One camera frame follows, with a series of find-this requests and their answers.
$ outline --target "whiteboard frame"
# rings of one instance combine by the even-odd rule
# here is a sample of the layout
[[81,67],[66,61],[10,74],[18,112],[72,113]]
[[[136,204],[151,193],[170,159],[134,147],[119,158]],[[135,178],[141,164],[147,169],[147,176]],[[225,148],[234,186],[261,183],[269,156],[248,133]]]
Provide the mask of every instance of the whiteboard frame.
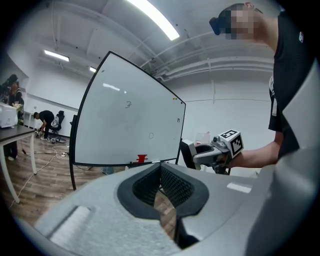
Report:
[[150,76],[151,78],[153,78],[154,80],[156,80],[160,85],[162,85],[164,88],[166,88],[169,92],[171,92],[173,95],[175,95],[175,97],[177,97],[183,104],[184,104],[184,113],[183,113],[183,121],[182,121],[182,128],[181,128],[181,135],[180,135],[180,140],[179,140],[179,147],[178,147],[178,152],[175,158],[170,158],[170,159],[164,159],[164,160],[160,160],[160,162],[164,162],[164,161],[170,161],[170,160],[175,160],[179,158],[179,154],[180,154],[180,141],[182,139],[182,132],[184,130],[184,123],[185,123],[185,115],[186,115],[186,103],[179,98],[178,95],[176,95],[173,91],[171,91],[168,87],[166,87],[163,83],[161,83],[159,80],[157,80],[156,78],[154,78],[151,74],[149,74],[148,72],[146,72],[145,70],[143,70],[142,68],[140,68],[139,66],[137,66],[136,64],[132,63],[130,60],[120,56],[119,54],[113,52],[113,51],[109,51],[106,56],[104,57],[104,59],[101,61],[101,63],[99,64],[99,67],[96,69],[96,72],[93,74],[87,88],[85,89],[81,104],[80,104],[80,108],[78,111],[78,115],[76,115],[76,120],[75,120],[75,124],[72,124],[72,129],[71,129],[71,133],[70,133],[70,148],[69,151],[71,153],[71,162],[73,165],[77,165],[77,166],[99,166],[99,167],[119,167],[119,166],[131,166],[131,167],[136,167],[136,166],[141,166],[141,165],[148,165],[148,164],[152,164],[152,162],[144,162],[144,163],[123,163],[123,164],[92,164],[92,163],[81,163],[81,162],[76,162],[76,157],[75,157],[75,151],[76,151],[76,139],[77,139],[77,130],[78,130],[78,124],[79,124],[79,119],[81,116],[81,112],[82,112],[82,108],[84,106],[84,103],[86,101],[86,97],[87,94],[90,90],[90,87],[93,83],[93,81],[96,78],[96,75],[98,74],[101,66],[103,65],[103,63],[106,61],[106,59],[108,58],[108,56],[110,54],[113,54],[121,59],[123,59],[124,61],[130,63],[131,65],[135,66],[136,68],[138,68],[139,70],[143,71],[144,73],[146,73],[148,76]]

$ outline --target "black chair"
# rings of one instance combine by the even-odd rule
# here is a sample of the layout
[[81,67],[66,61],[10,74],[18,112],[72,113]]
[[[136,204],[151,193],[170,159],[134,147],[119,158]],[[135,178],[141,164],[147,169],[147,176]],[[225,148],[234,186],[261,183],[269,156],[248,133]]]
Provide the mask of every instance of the black chair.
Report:
[[56,116],[59,118],[59,124],[58,124],[58,127],[56,128],[53,128],[53,127],[50,128],[53,131],[53,134],[59,135],[58,131],[61,130],[62,121],[65,119],[64,113],[65,113],[64,111],[60,110],[59,113],[56,114]]
[[51,143],[55,143],[55,142],[65,143],[66,142],[66,140],[61,138],[60,136],[55,136],[55,134],[59,135],[58,131],[61,130],[62,121],[65,119],[64,113],[65,113],[64,111],[60,110],[59,113],[56,114],[56,116],[59,118],[59,124],[57,127],[50,128],[50,130],[53,131],[53,136],[50,137]]

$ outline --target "handwritten number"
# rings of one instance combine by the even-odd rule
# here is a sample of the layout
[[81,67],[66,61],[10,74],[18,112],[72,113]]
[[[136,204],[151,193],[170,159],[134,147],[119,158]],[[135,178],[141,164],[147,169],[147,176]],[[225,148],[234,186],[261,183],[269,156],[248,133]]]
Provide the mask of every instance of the handwritten number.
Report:
[[126,103],[128,103],[128,106],[125,107],[125,108],[126,108],[126,109],[127,109],[127,108],[130,108],[130,106],[132,105],[132,104],[131,104],[131,101],[127,101]]

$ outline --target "black pants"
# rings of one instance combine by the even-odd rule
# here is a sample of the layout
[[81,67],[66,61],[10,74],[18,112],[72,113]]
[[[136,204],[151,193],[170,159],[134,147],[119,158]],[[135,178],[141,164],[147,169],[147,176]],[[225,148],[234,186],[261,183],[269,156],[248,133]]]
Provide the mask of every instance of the black pants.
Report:
[[48,138],[48,133],[49,133],[49,129],[51,129],[51,123],[52,121],[55,119],[55,117],[53,116],[52,119],[50,118],[45,125],[45,130],[44,130],[44,138]]
[[17,146],[17,142],[11,142],[7,145],[3,146],[3,150],[4,150],[4,155],[6,157],[12,157],[14,159],[16,159],[17,155],[18,155],[18,146]]

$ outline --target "white wall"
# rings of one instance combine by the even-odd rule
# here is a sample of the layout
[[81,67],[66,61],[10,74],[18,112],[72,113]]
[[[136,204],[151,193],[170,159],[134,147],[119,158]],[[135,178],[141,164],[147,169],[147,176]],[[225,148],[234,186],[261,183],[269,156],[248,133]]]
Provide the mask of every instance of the white wall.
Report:
[[[182,138],[195,141],[197,133],[210,132],[211,139],[229,129],[241,132],[244,149],[253,150],[270,143],[275,132],[268,130],[271,102],[271,73],[215,71],[168,81],[165,85],[186,102]],[[182,155],[179,165],[185,166]],[[233,168],[232,175],[248,177],[255,169]]]
[[34,73],[38,60],[33,52],[26,47],[26,45],[19,40],[13,39],[6,48],[7,54],[12,61],[25,73],[31,77]]
[[[84,76],[40,62],[26,89],[24,110],[28,112],[49,110],[54,115],[60,110],[64,111],[65,117],[59,134],[70,136],[70,122],[73,120],[73,116],[78,113],[89,81]],[[34,119],[31,118],[30,125],[33,126],[33,123]],[[41,121],[37,120],[36,128],[40,126]]]
[[1,56],[0,62],[0,84],[3,84],[12,74],[16,74],[20,87],[27,75],[12,61],[7,53]]

